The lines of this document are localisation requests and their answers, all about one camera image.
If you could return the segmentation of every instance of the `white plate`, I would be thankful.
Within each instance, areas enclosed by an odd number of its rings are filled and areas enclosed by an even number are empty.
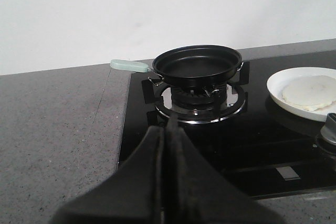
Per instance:
[[[312,67],[285,69],[268,78],[267,89],[270,92],[272,99],[283,109],[303,118],[325,122],[328,113],[336,112],[336,102],[333,102],[330,106],[322,109],[306,111],[291,106],[282,98],[282,90],[292,80],[308,76],[329,76],[336,79],[336,69]]]

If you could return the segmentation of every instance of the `gas stove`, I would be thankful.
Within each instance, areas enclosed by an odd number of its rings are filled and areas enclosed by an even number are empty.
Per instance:
[[[323,123],[293,115],[269,96],[267,79],[293,67],[336,69],[335,51],[245,61],[227,83],[204,92],[156,87],[148,79],[155,74],[132,74],[119,164],[150,125],[165,126],[170,114],[177,113],[203,157],[250,197],[336,188],[336,150],[319,136]]]

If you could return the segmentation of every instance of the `dough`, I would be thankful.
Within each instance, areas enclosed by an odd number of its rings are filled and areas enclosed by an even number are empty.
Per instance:
[[[283,89],[282,98],[307,111],[324,108],[336,101],[336,79],[328,76],[300,77]]]

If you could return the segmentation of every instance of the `white wall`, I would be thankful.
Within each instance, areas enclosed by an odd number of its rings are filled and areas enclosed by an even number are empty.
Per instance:
[[[336,38],[336,0],[0,0],[0,74]]]

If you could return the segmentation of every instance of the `black glass cooktop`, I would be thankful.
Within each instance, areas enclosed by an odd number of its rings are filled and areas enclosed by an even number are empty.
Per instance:
[[[247,102],[222,122],[181,127],[206,160],[253,198],[327,190],[336,187],[335,158],[316,144],[323,126],[295,116],[269,96],[267,79],[294,67],[336,69],[336,51],[246,61],[240,75]],[[166,124],[155,110],[153,73],[131,75],[119,164],[132,153],[148,126]]]

